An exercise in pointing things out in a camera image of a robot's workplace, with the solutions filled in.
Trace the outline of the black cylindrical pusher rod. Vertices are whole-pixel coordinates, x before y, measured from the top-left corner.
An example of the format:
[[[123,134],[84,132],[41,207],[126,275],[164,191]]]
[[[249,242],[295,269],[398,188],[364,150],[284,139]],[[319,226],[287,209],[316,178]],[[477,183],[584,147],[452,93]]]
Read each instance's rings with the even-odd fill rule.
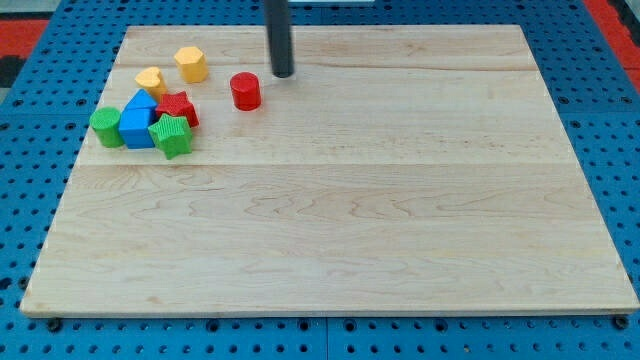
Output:
[[[264,24],[272,74],[289,78],[294,74],[294,55],[288,1],[265,0]]]

